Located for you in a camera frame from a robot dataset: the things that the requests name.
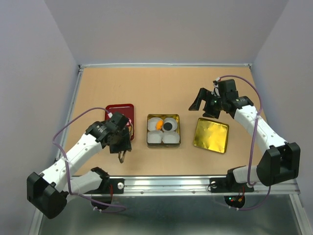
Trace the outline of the metal tongs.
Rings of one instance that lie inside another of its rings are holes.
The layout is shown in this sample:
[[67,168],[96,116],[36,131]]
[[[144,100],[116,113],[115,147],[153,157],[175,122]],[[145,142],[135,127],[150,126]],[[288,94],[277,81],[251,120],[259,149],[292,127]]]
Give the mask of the metal tongs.
[[118,152],[118,159],[121,164],[124,163],[125,161],[126,153],[127,153],[127,150]]

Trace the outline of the orange fish cookie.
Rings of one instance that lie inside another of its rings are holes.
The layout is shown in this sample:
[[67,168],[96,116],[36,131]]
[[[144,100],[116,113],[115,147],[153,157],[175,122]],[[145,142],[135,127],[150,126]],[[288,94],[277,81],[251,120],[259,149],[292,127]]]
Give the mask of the orange fish cookie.
[[162,119],[160,119],[157,123],[156,123],[156,129],[157,130],[161,130],[163,127],[164,121]]

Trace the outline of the black round cookie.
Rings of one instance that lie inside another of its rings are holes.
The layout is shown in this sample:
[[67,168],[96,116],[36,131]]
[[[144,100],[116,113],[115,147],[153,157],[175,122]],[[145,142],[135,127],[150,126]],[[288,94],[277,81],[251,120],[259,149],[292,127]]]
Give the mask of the black round cookie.
[[164,131],[173,131],[173,129],[174,129],[173,123],[171,123],[171,122],[165,122],[165,123],[163,124],[163,130],[164,130]]

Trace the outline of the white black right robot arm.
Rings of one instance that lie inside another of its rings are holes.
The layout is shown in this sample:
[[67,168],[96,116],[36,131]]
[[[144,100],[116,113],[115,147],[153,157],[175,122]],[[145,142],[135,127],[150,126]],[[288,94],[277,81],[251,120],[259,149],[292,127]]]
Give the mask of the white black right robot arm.
[[226,112],[251,135],[250,158],[253,157],[255,145],[262,153],[257,165],[252,165],[250,159],[247,166],[229,170],[225,179],[226,188],[236,191],[243,184],[251,188],[256,183],[269,187],[297,178],[300,146],[295,142],[287,142],[275,133],[261,117],[262,109],[257,109],[247,96],[239,96],[236,78],[236,75],[224,75],[214,80],[212,91],[200,88],[189,107],[190,111],[197,111],[204,101],[203,117],[206,118],[218,119],[222,111]]

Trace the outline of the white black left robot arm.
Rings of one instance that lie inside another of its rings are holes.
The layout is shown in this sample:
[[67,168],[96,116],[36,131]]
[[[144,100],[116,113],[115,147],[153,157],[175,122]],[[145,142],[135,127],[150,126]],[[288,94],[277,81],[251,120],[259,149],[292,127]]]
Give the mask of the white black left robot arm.
[[94,167],[80,177],[74,173],[92,156],[109,147],[110,153],[118,154],[121,163],[131,151],[131,121],[123,114],[108,113],[108,119],[89,126],[78,142],[68,151],[62,148],[62,156],[41,173],[33,172],[26,180],[26,197],[47,218],[58,216],[74,197],[86,198],[93,210],[118,212],[126,208],[113,204],[114,193],[123,193],[123,181],[111,181],[107,172]]

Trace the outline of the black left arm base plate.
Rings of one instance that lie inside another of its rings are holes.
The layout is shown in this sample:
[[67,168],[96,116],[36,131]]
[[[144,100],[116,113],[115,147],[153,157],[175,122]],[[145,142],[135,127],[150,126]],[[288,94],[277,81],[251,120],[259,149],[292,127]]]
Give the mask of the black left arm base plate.
[[109,194],[111,190],[113,194],[123,194],[124,185],[124,178],[109,178],[102,180],[98,188],[89,190],[86,192],[86,194]]

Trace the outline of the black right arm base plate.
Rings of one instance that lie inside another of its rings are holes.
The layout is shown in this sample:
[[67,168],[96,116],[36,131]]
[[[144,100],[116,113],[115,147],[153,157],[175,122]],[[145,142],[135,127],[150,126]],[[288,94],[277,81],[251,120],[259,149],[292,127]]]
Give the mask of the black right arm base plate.
[[227,177],[210,178],[207,189],[212,193],[254,192],[254,188],[249,188],[246,183],[237,183]]

